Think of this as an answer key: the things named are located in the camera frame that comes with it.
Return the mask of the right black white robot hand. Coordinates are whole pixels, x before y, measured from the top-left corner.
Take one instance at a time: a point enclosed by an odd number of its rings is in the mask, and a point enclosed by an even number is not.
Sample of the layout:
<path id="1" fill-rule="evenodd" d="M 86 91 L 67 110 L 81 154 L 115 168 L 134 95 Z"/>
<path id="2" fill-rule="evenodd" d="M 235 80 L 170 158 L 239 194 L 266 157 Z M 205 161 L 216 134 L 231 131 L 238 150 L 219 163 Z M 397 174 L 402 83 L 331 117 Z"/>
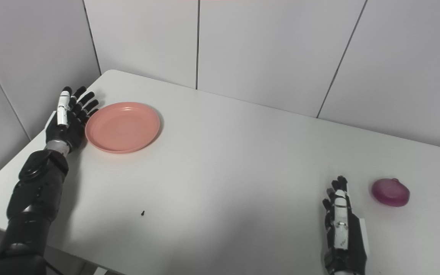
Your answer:
<path id="1" fill-rule="evenodd" d="M 366 227 L 363 219 L 353 213 L 348 181 L 338 176 L 327 189 L 322 203 L 328 249 L 324 267 L 328 275 L 364 275 L 368 260 Z"/>

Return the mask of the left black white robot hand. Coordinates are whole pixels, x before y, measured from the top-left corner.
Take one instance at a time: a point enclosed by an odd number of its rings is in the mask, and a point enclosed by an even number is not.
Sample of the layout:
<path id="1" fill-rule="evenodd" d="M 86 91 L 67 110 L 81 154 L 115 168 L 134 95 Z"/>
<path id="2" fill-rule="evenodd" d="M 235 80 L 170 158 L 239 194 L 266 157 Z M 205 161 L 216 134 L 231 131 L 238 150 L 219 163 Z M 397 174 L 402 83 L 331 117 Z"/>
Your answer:
<path id="1" fill-rule="evenodd" d="M 84 129 L 98 111 L 99 101 L 85 86 L 75 92 L 66 86 L 59 96 L 56 113 L 45 129 L 45 149 L 68 155 L 77 150 L 84 140 Z"/>

